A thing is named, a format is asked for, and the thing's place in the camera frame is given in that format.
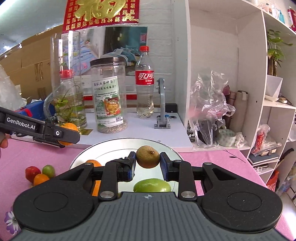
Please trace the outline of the person's left hand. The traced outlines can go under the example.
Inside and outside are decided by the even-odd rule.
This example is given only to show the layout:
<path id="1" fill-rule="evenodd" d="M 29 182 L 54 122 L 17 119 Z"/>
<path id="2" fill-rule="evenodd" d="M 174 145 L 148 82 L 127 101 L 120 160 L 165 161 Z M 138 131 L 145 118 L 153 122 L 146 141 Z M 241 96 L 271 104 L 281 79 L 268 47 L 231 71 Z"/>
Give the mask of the person's left hand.
<path id="1" fill-rule="evenodd" d="M 8 140 L 11 138 L 9 134 L 6 133 L 0 133 L 0 145 L 1 145 L 1 150 L 5 149 L 8 147 Z"/>

